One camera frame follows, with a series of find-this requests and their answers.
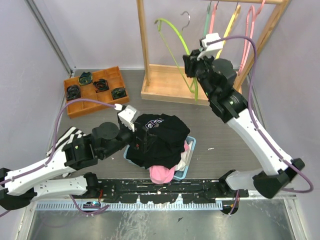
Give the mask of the lime green hanger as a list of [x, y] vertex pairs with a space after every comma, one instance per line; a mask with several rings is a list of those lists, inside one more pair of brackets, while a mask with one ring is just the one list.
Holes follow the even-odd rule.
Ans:
[[[172, 57], [172, 60], [174, 62], [174, 65], [176, 66], [178, 73], [181, 75], [184, 83], [186, 84], [186, 87], [188, 91], [193, 95], [193, 99], [195, 103], [199, 102], [199, 87], [196, 83], [196, 79], [192, 78], [187, 80], [187, 76], [185, 74], [185, 70], [183, 68], [182, 63], [177, 58], [178, 51], [183, 51], [183, 54], [190, 54], [190, 50], [188, 48], [188, 45], [183, 37], [183, 30], [185, 30], [190, 22], [191, 22], [191, 16], [188, 11], [183, 11], [181, 16], [184, 16], [187, 18], [187, 23], [185, 23], [181, 29], [178, 29], [171, 21], [169, 21], [166, 18], [159, 17], [154, 21], [154, 24], [156, 25], [157, 31], [166, 46], [170, 56]], [[172, 34], [175, 35], [175, 37], [171, 37], [171, 39], [168, 41], [163, 33], [163, 28], [165, 28], [165, 32], [168, 33], [171, 31]]]

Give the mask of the black t shirt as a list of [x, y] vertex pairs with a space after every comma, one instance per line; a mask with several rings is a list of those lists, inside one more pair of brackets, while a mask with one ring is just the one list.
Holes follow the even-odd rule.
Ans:
[[142, 114], [136, 121], [157, 138], [145, 153], [130, 146], [126, 158], [145, 169], [152, 166], [175, 167], [185, 151], [185, 140], [190, 133], [187, 125], [177, 116], [164, 113]]

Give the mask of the pink t shirt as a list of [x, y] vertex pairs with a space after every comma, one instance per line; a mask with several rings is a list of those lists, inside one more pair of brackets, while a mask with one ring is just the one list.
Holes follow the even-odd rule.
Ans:
[[173, 180], [175, 166], [167, 168], [161, 165], [151, 166], [149, 170], [150, 180], [155, 184], [165, 184]]

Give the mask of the mint green hanger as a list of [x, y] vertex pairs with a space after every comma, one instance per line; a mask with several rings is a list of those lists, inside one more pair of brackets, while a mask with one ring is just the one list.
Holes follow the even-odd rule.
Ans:
[[212, 1], [207, 5], [206, 9], [206, 15], [205, 15], [205, 23], [204, 23], [204, 28], [203, 28], [203, 36], [205, 37], [206, 34], [208, 33], [208, 25], [211, 17], [211, 6], [212, 6]]

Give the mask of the white t shirt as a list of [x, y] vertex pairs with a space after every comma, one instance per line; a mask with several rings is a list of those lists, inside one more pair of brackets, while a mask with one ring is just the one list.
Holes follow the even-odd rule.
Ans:
[[175, 171], [184, 171], [186, 167], [189, 165], [189, 156], [192, 151], [193, 141], [187, 142], [184, 141], [184, 151], [180, 154], [180, 161], [175, 166]]

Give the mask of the yellow hanger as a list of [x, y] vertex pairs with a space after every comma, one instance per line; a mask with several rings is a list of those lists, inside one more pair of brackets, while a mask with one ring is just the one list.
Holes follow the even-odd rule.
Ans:
[[[223, 38], [226, 38], [231, 34], [231, 32], [234, 28], [234, 24], [237, 21], [240, 12], [241, 12], [241, 6], [237, 3], [236, 8], [235, 8], [235, 10], [229, 20], [229, 23], [226, 27]], [[216, 59], [220, 58], [221, 53], [223, 51], [223, 47], [225, 46], [225, 44], [226, 44], [226, 41], [222, 41], [222, 48], [217, 52], [216, 57], [215, 57]]]

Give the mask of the salmon pink metal hanger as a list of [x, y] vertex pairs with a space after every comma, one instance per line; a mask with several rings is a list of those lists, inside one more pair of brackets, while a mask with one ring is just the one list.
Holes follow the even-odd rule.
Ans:
[[210, 18], [210, 25], [209, 25], [209, 34], [212, 34], [214, 31], [214, 25], [215, 25], [215, 17], [216, 17], [216, 12], [218, 9], [219, 1], [213, 5], [212, 13], [211, 13], [211, 18]]

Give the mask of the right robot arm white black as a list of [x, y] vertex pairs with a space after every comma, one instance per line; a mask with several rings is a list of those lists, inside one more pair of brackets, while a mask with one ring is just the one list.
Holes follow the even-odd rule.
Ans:
[[249, 109], [247, 100], [235, 90], [237, 73], [232, 63], [223, 58], [199, 58], [200, 53], [196, 49], [182, 57], [186, 76], [196, 78], [211, 110], [244, 140], [261, 165], [252, 171], [229, 171], [219, 179], [219, 191], [231, 197], [237, 190], [257, 190], [271, 199], [294, 179], [296, 170], [301, 171], [305, 163], [276, 144]]

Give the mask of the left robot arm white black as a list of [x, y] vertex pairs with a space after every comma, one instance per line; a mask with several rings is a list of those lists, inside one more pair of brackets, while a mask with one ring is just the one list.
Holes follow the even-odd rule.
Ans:
[[100, 184], [94, 173], [67, 179], [58, 176], [94, 166], [127, 145], [145, 153], [156, 139], [144, 126], [130, 130], [123, 124], [117, 126], [112, 122], [104, 122], [79, 138], [70, 135], [63, 148], [53, 150], [46, 159], [18, 170], [1, 168], [0, 205], [12, 211], [44, 197], [95, 198], [100, 193]]

